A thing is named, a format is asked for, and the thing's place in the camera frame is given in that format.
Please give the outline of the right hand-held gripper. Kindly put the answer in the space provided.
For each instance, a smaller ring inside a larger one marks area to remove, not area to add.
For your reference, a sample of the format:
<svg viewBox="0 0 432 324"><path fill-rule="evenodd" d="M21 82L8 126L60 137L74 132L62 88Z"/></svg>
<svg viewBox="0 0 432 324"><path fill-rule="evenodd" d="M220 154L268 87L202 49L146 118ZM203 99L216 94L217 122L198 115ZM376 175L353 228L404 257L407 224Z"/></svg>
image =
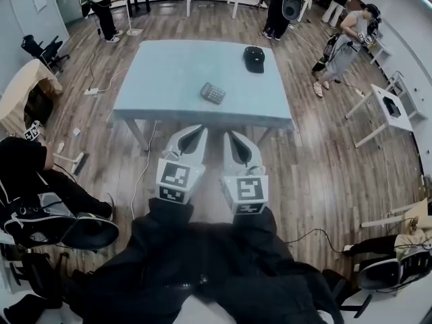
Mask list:
<svg viewBox="0 0 432 324"><path fill-rule="evenodd" d="M253 141L236 131L223 135L221 186L233 215L259 215L267 206L269 178L261 165L261 152Z"/></svg>

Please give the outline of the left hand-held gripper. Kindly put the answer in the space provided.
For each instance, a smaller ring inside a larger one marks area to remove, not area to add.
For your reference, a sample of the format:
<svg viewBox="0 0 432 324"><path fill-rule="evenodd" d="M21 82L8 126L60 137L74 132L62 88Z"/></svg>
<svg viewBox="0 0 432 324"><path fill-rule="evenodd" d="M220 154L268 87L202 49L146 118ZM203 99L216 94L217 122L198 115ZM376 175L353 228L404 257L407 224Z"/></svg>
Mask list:
<svg viewBox="0 0 432 324"><path fill-rule="evenodd" d="M157 198L187 204L205 172L203 159L207 144L207 128L188 126L171 136L163 157L158 160Z"/></svg>

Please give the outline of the black calculator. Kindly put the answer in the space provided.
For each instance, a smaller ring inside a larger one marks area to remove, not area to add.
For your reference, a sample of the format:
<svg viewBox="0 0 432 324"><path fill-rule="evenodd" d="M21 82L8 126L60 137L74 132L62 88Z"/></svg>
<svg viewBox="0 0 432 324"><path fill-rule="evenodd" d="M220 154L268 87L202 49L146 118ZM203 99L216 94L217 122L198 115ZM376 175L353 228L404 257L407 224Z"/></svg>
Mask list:
<svg viewBox="0 0 432 324"><path fill-rule="evenodd" d="M200 95L204 100L214 103L216 105L220 105L225 98L226 93L220 88L217 88L209 82L206 82L200 90Z"/></svg>

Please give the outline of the person's left forearm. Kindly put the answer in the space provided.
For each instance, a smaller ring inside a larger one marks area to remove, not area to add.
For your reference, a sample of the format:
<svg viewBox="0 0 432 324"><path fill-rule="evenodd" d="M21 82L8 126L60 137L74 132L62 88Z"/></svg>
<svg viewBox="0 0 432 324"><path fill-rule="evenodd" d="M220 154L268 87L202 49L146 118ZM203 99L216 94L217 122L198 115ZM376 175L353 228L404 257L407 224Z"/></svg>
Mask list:
<svg viewBox="0 0 432 324"><path fill-rule="evenodd" d="M188 227L194 212L190 203L183 205L159 198L149 199L148 205L149 213L131 224L128 246L143 250L162 246Z"/></svg>

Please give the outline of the person's right forearm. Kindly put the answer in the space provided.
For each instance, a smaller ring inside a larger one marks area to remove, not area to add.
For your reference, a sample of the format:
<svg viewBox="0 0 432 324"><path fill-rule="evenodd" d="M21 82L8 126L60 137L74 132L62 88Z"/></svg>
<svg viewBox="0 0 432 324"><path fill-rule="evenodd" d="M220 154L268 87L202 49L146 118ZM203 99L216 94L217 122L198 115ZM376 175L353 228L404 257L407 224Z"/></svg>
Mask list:
<svg viewBox="0 0 432 324"><path fill-rule="evenodd" d="M236 234L253 247L264 247L277 239L277 226L273 213L264 207L259 214L236 215L233 220Z"/></svg>

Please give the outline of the light blue tablecloth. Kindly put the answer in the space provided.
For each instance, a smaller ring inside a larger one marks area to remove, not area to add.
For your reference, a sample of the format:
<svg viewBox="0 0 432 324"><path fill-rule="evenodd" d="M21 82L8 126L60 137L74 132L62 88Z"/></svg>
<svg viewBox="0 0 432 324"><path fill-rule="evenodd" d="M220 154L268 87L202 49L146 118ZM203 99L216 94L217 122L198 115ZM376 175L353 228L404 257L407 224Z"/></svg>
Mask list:
<svg viewBox="0 0 432 324"><path fill-rule="evenodd" d="M246 69L245 48L245 44L210 40L141 42L112 115L292 129L294 121L273 51L263 50L264 73L255 74ZM220 105L201 97L206 82L225 91Z"/></svg>

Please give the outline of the black cap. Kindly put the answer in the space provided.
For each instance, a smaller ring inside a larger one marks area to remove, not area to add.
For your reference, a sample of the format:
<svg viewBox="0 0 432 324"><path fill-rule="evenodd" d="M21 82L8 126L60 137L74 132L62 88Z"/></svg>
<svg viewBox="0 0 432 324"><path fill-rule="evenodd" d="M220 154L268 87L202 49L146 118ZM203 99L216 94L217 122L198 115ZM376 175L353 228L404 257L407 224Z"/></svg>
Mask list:
<svg viewBox="0 0 432 324"><path fill-rule="evenodd" d="M255 74L264 73L265 54L264 51L256 46L248 46L243 52L243 60L246 69Z"/></svg>

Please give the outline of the person's black jacket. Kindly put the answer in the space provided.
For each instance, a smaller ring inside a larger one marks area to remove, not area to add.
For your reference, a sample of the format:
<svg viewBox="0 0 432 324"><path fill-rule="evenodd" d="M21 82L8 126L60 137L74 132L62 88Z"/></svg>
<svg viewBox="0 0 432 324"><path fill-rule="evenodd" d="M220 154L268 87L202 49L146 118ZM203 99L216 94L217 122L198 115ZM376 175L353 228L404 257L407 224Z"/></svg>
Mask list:
<svg viewBox="0 0 432 324"><path fill-rule="evenodd" d="M94 271L83 324L174 324L190 297L236 324L344 324L327 282L277 237L254 247L231 223L193 223L162 246L126 248Z"/></svg>

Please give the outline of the white floor stand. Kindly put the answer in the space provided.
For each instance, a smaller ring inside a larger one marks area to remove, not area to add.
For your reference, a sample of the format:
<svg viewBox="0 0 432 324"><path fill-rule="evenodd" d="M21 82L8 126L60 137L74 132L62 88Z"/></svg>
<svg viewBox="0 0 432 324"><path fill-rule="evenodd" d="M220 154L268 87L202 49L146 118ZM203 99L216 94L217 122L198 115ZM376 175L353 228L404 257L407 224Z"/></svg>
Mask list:
<svg viewBox="0 0 432 324"><path fill-rule="evenodd" d="M137 29L137 28L132 27L131 12L130 12L131 9L132 9L132 5L130 3L130 0L126 0L126 11L127 11L127 16L128 16L128 26L129 26L129 29L126 32L126 34L128 36L139 36L142 33L143 29Z"/></svg>

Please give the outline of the black box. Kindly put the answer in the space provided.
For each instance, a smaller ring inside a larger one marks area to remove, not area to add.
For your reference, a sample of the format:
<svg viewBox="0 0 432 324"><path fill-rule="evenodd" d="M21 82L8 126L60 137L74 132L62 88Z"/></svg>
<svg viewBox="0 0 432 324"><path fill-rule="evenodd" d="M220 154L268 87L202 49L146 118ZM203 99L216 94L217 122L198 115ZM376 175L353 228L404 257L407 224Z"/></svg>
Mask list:
<svg viewBox="0 0 432 324"><path fill-rule="evenodd" d="M394 118L399 118L401 116L401 113L400 113L398 106L394 103L394 101L391 98L384 97L383 103L384 103L390 116L392 116Z"/></svg>

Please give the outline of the white side table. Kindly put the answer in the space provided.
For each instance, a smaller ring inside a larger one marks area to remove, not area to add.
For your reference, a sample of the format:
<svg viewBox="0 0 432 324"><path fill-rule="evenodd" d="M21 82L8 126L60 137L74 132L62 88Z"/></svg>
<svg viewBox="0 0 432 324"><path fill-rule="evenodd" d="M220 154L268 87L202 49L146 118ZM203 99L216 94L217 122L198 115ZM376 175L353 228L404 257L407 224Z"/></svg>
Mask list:
<svg viewBox="0 0 432 324"><path fill-rule="evenodd" d="M392 94L391 92L387 91L384 88L381 88L375 84L371 85L370 91L368 91L367 94L364 95L364 97L345 114L345 119L349 119L355 111L357 111L362 105L364 105L370 98L375 98L375 100L378 103L378 107L380 108L380 111L385 119L385 121L375 130L373 130L370 134L365 136L362 140L356 142L354 144L355 148L358 149L360 146L364 145L366 142L370 141L374 137L378 136L382 131L384 131L388 127L397 128L399 130L407 131L407 132L414 132L414 129L412 127L411 120L413 119L413 116L415 113L408 115L401 99L397 97L396 95ZM389 115L384 103L383 98L389 97L391 98L394 103L398 106L401 116L399 118L394 118Z"/></svg>

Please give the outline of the black office chair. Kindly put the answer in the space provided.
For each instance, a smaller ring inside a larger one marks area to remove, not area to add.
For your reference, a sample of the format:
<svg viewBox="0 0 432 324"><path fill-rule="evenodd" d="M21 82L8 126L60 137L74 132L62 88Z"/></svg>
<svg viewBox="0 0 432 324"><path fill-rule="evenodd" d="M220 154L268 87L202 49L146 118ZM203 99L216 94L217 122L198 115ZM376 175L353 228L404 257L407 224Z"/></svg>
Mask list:
<svg viewBox="0 0 432 324"><path fill-rule="evenodd" d="M84 314L84 293L90 274L77 269L71 276L64 273L62 260L68 257L68 253L61 253L58 263L52 267L47 253L23 254L22 265L19 267L10 262L9 269L17 284L22 280L28 281L34 293L47 300L49 305L66 303L73 313L81 317Z"/></svg>
<svg viewBox="0 0 432 324"><path fill-rule="evenodd" d="M57 41L56 36L45 48L42 48L43 42L37 43L34 36L29 34L23 37L21 48L30 54L34 59L43 63L56 77L62 72L61 62L70 59L69 54L58 55L58 51L63 45L62 41Z"/></svg>

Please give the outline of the light wooden arched cabinet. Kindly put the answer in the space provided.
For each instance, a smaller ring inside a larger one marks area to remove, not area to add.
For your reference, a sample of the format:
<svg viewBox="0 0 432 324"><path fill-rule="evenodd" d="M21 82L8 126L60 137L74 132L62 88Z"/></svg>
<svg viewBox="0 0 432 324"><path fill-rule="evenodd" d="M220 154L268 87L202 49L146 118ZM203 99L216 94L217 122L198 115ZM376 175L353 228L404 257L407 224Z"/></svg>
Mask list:
<svg viewBox="0 0 432 324"><path fill-rule="evenodd" d="M56 76L38 59L24 65L8 84L0 99L0 124L9 134L24 135L24 108L30 91L40 83L50 99L63 92Z"/></svg>

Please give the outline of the light wooden table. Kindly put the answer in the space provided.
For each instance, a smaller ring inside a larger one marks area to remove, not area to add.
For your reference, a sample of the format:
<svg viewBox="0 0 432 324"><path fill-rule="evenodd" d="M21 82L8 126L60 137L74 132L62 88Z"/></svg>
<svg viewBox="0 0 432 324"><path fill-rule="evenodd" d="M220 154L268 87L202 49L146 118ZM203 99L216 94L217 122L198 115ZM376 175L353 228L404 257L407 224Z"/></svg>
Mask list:
<svg viewBox="0 0 432 324"><path fill-rule="evenodd" d="M376 221L367 221L360 224L361 228L385 226L392 223L407 222L415 217L426 217L428 215L428 200L425 198L422 201L406 205L397 209L392 209L384 219Z"/></svg>

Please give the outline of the white handled floor brush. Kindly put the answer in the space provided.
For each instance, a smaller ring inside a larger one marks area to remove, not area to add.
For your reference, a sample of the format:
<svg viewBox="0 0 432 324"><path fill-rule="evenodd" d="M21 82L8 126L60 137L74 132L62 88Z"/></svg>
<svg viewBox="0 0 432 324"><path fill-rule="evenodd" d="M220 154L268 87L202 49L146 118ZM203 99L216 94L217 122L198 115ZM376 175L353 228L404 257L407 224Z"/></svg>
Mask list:
<svg viewBox="0 0 432 324"><path fill-rule="evenodd" d="M72 164L71 167L71 172L74 176L78 176L79 173L82 171L82 168L84 167L88 157L89 157L89 153L85 153L85 152L81 152L79 153L79 155L77 157L75 157L74 159L68 158L68 157L64 157L61 155L58 155L56 153L53 154L55 157L57 157L58 159L61 159L62 161L66 161Z"/></svg>

